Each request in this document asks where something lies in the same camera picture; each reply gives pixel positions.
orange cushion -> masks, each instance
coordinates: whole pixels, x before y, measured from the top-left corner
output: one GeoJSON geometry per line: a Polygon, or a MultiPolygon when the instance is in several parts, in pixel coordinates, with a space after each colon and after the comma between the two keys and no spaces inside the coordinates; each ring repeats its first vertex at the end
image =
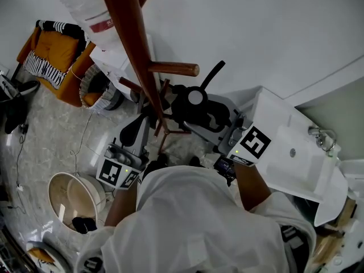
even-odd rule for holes
{"type": "Polygon", "coordinates": [[[89,106],[93,106],[101,96],[102,93],[87,93],[83,99],[89,106]]]}
{"type": "Polygon", "coordinates": [[[77,46],[78,39],[61,35],[49,50],[49,63],[61,72],[67,72],[75,58],[77,46]]]}
{"type": "Polygon", "coordinates": [[[71,66],[78,39],[57,31],[42,31],[34,54],[46,59],[53,67],[65,73],[71,66]]]}
{"type": "Polygon", "coordinates": [[[49,253],[47,253],[46,251],[44,251],[43,249],[40,248],[32,248],[28,251],[28,253],[34,257],[36,257],[37,259],[47,262],[47,263],[54,263],[55,261],[53,260],[53,258],[49,255],[49,253]]]}
{"type": "Polygon", "coordinates": [[[38,42],[40,32],[41,32],[41,30],[39,27],[36,27],[33,31],[32,38],[31,38],[31,44],[30,44],[30,48],[32,49],[32,51],[34,51],[36,48],[36,44],[38,42]]]}
{"type": "Polygon", "coordinates": [[[49,61],[49,51],[53,43],[61,37],[57,31],[44,31],[42,30],[38,39],[38,44],[35,47],[34,55],[42,57],[44,60],[49,61]]]}

electrical cord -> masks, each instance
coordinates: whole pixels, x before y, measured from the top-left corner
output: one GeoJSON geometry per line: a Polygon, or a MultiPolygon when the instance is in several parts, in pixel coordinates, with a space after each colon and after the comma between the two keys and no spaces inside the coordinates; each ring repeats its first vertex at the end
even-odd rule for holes
{"type": "MultiPolygon", "coordinates": [[[[112,197],[113,197],[113,199],[115,199],[114,194],[113,194],[114,190],[111,191],[111,192],[105,192],[105,194],[111,194],[112,197]]],[[[103,200],[101,200],[100,202],[96,203],[96,206],[99,205],[100,203],[104,202],[105,200],[107,200],[108,197],[109,196],[106,196],[103,200]]]]}
{"type": "Polygon", "coordinates": [[[23,214],[26,214],[26,212],[24,212],[23,210],[22,210],[22,208],[21,207],[19,207],[19,206],[11,206],[11,205],[8,205],[8,206],[1,206],[1,208],[7,208],[7,209],[19,209],[23,214]]]}
{"type": "Polygon", "coordinates": [[[16,193],[18,194],[18,198],[19,198],[20,203],[22,204],[23,210],[19,206],[13,207],[14,209],[19,208],[20,211],[23,214],[26,214],[26,210],[25,210],[24,203],[23,203],[23,201],[22,201],[22,199],[20,197],[20,194],[19,194],[19,191],[18,191],[18,187],[20,187],[20,183],[19,183],[19,158],[20,158],[20,154],[23,151],[23,146],[24,146],[25,139],[26,139],[26,133],[24,134],[24,136],[21,135],[20,138],[19,138],[19,143],[22,146],[20,147],[20,151],[19,151],[18,157],[16,159],[16,193]]]}
{"type": "Polygon", "coordinates": [[[22,146],[20,148],[20,151],[19,151],[19,154],[18,154],[18,158],[16,159],[16,185],[17,185],[17,187],[19,186],[19,164],[18,163],[19,163],[20,154],[23,151],[23,146],[24,146],[25,138],[26,138],[26,134],[24,134],[24,136],[21,135],[20,138],[19,138],[19,143],[22,146]]]}
{"type": "Polygon", "coordinates": [[[73,73],[73,70],[72,70],[72,68],[73,68],[73,65],[71,66],[71,72],[72,72],[72,74],[77,78],[77,79],[79,79],[80,81],[82,81],[82,79],[81,78],[79,78],[75,73],[73,73]]]}
{"type": "Polygon", "coordinates": [[[86,129],[87,129],[87,126],[89,125],[89,122],[90,122],[90,119],[91,119],[91,116],[94,112],[91,112],[91,115],[89,117],[89,119],[87,120],[87,123],[86,123],[86,126],[85,126],[85,129],[84,129],[84,132],[82,133],[82,137],[81,137],[81,143],[80,143],[80,147],[78,148],[78,151],[77,152],[74,152],[73,150],[70,150],[69,151],[69,154],[71,156],[75,156],[75,175],[77,174],[77,155],[80,153],[81,151],[81,147],[82,147],[82,142],[84,141],[84,135],[85,135],[85,132],[86,132],[86,129]]]}

black cable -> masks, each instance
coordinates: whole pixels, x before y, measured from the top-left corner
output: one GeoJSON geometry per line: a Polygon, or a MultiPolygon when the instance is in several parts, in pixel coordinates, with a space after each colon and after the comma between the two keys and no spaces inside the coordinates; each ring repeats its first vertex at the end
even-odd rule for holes
{"type": "Polygon", "coordinates": [[[26,210],[25,210],[25,206],[23,204],[23,201],[20,197],[20,194],[19,194],[19,191],[18,191],[18,188],[20,187],[20,184],[19,184],[19,158],[20,158],[20,154],[22,153],[23,151],[23,146],[24,146],[24,142],[25,142],[25,139],[26,139],[26,134],[21,135],[20,138],[19,138],[19,143],[22,145],[21,148],[20,148],[20,151],[19,151],[19,154],[18,154],[18,157],[16,159],[16,193],[18,194],[18,198],[19,198],[19,201],[20,203],[22,204],[22,207],[23,207],[23,210],[17,206],[17,208],[20,209],[20,211],[23,213],[23,214],[26,214],[26,210]]]}
{"type": "Polygon", "coordinates": [[[24,134],[24,137],[21,135],[20,138],[19,138],[19,143],[22,146],[20,148],[20,151],[19,151],[19,154],[18,154],[18,158],[16,159],[16,185],[17,185],[17,187],[19,186],[19,168],[18,168],[18,163],[19,163],[20,154],[22,153],[22,150],[23,150],[25,138],[26,138],[26,134],[24,134]]]}
{"type": "Polygon", "coordinates": [[[0,206],[0,208],[7,208],[7,209],[19,209],[23,214],[26,214],[23,210],[22,210],[22,208],[21,207],[19,207],[19,206],[10,206],[10,205],[8,205],[8,206],[0,206]]]}

cable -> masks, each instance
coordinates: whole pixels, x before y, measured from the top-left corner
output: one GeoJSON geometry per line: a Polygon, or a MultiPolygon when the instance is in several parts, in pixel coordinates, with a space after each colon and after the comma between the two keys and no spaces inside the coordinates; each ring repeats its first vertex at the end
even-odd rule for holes
{"type": "MultiPolygon", "coordinates": [[[[112,197],[113,197],[113,199],[114,199],[115,198],[114,195],[113,195],[114,190],[111,191],[111,192],[105,192],[105,194],[111,194],[112,197]]],[[[103,200],[101,200],[100,202],[96,203],[96,206],[99,205],[100,203],[104,202],[105,200],[107,200],[108,197],[109,196],[106,196],[103,200]]]]}
{"type": "Polygon", "coordinates": [[[3,101],[0,101],[0,103],[8,102],[10,100],[13,100],[13,99],[3,100],[3,101]]]}
{"type": "Polygon", "coordinates": [[[23,135],[21,135],[20,138],[19,138],[19,143],[22,146],[20,148],[20,151],[19,151],[19,154],[18,154],[18,158],[16,159],[16,185],[17,185],[17,187],[19,186],[19,165],[18,165],[18,163],[19,163],[20,154],[22,153],[22,150],[23,150],[25,138],[26,138],[26,134],[24,134],[24,137],[23,137],[23,135]]]}
{"type": "Polygon", "coordinates": [[[80,153],[81,151],[81,146],[82,146],[82,142],[84,140],[84,135],[85,135],[85,132],[86,132],[86,129],[87,129],[87,126],[89,125],[89,122],[90,122],[90,119],[91,119],[91,116],[92,116],[93,112],[90,114],[90,117],[89,119],[87,120],[87,123],[86,123],[86,126],[85,126],[85,129],[84,129],[84,132],[82,133],[82,137],[81,137],[81,143],[80,143],[80,147],[78,148],[78,151],[77,152],[74,152],[73,150],[70,150],[69,151],[69,154],[71,156],[75,156],[75,175],[77,173],[77,155],[80,153]]]}
{"type": "Polygon", "coordinates": [[[19,200],[20,200],[20,203],[22,204],[22,207],[23,207],[23,209],[24,209],[24,212],[20,209],[20,211],[23,213],[23,214],[26,214],[26,210],[25,210],[25,206],[24,206],[24,203],[23,203],[23,200],[21,199],[21,197],[20,197],[20,194],[19,194],[19,191],[18,190],[16,190],[16,193],[18,194],[18,197],[19,197],[19,200]]]}
{"type": "Polygon", "coordinates": [[[0,206],[0,208],[7,208],[7,209],[19,209],[23,214],[26,214],[19,206],[0,206]]]}
{"type": "Polygon", "coordinates": [[[82,81],[82,79],[81,78],[79,78],[75,73],[73,73],[73,70],[72,70],[72,68],[73,68],[73,65],[71,66],[71,72],[72,72],[72,74],[77,78],[77,79],[79,79],[80,81],[82,81]]]}

white cloth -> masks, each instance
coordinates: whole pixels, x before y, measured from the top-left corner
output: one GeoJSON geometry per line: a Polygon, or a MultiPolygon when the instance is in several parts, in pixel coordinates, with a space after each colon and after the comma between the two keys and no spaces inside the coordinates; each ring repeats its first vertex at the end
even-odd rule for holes
{"type": "Polygon", "coordinates": [[[144,179],[136,213],[90,233],[75,271],[289,272],[279,225],[302,231],[312,255],[313,227],[284,194],[273,193],[251,213],[215,171],[164,168],[144,179]]]}

